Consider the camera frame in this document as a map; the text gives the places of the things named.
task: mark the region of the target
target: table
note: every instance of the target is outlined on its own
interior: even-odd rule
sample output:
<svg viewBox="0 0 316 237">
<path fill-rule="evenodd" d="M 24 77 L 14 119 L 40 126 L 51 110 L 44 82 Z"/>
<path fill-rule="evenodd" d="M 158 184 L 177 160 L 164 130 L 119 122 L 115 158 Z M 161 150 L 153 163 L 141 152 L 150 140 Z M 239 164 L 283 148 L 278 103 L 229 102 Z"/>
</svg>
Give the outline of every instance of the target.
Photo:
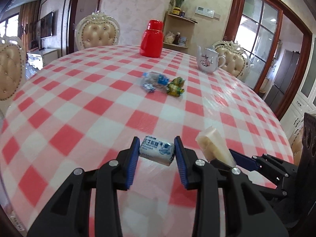
<svg viewBox="0 0 316 237">
<path fill-rule="evenodd" d="M 195 137 L 213 126 L 228 148 L 293 161 L 279 121 L 241 81 L 222 69 L 200 72 L 195 57 L 187 54 L 163 49 L 154 59 L 138 51 L 121 45 L 67 55 L 15 96 L 0 139 L 0 165 L 13 208 L 27 229 L 75 168 L 100 167 L 128 148 L 134 136 L 173 141 L 180 135 L 185 147 L 204 158 Z M 147 71 L 185 78 L 185 93 L 179 98 L 159 90 L 147 94 L 140 87 Z M 272 186 L 259 174 L 252 180 Z M 167 167 L 140 158 L 131 189 L 120 191 L 118 200 L 124 236 L 192 234 L 196 192 L 183 188 L 175 161 Z M 91 207 L 92 226 L 93 201 Z"/>
</svg>

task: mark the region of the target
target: screw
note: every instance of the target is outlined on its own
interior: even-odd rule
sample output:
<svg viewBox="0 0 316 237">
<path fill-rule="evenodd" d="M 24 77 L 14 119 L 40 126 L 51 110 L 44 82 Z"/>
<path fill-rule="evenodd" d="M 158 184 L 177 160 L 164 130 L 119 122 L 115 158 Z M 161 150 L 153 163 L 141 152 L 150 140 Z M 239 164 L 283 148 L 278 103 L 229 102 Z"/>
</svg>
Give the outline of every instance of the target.
<svg viewBox="0 0 316 237">
<path fill-rule="evenodd" d="M 81 175 L 83 173 L 83 170 L 81 169 L 81 168 L 76 168 L 75 170 L 74 170 L 74 174 L 75 175 Z"/>
<path fill-rule="evenodd" d="M 195 161 L 195 164 L 196 164 L 197 166 L 204 166 L 204 165 L 205 165 L 205 161 L 204 161 L 204 160 L 196 160 L 196 161 Z"/>
<path fill-rule="evenodd" d="M 109 165 L 110 166 L 117 166 L 119 164 L 119 162 L 117 161 L 117 160 L 111 160 L 110 162 L 109 162 Z"/>
<path fill-rule="evenodd" d="M 239 168 L 233 167 L 233 168 L 232 168 L 232 173 L 233 173 L 234 175 L 239 175 L 239 174 L 241 173 L 241 171 L 240 171 Z"/>
</svg>

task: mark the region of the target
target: wall-mounted television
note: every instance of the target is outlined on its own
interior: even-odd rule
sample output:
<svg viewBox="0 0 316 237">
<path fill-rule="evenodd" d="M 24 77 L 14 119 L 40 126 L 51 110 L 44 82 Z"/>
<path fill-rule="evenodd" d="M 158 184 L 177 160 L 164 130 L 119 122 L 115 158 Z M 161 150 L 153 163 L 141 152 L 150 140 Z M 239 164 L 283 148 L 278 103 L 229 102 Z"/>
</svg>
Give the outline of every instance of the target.
<svg viewBox="0 0 316 237">
<path fill-rule="evenodd" d="M 40 20 L 40 38 L 44 39 L 53 36 L 54 12 L 50 12 Z"/>
</svg>

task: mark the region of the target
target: white teapot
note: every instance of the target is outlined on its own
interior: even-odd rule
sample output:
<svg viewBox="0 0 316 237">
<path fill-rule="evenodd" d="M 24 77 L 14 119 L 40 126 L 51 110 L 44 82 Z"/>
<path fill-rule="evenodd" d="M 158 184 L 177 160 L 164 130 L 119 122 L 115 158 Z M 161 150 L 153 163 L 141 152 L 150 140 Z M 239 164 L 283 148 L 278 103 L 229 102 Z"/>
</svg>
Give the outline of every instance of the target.
<svg viewBox="0 0 316 237">
<path fill-rule="evenodd" d="M 223 67 L 225 65 L 226 59 L 224 56 L 218 56 L 218 52 L 215 51 L 215 47 L 205 48 L 202 50 L 200 46 L 198 46 L 197 51 L 197 64 L 198 68 L 206 73 L 213 73 L 217 69 Z M 220 58 L 224 59 L 222 65 L 218 65 L 218 61 Z"/>
</svg>

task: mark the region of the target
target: brown curtain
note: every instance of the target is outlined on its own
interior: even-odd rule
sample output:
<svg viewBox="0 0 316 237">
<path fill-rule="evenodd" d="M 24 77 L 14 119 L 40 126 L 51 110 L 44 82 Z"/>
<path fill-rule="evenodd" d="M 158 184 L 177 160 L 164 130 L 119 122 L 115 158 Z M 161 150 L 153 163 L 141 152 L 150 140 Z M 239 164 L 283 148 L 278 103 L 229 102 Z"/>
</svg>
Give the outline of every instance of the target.
<svg viewBox="0 0 316 237">
<path fill-rule="evenodd" d="M 18 37 L 22 40 L 26 52 L 30 42 L 36 39 L 36 25 L 40 10 L 40 0 L 21 5 L 19 13 Z"/>
</svg>

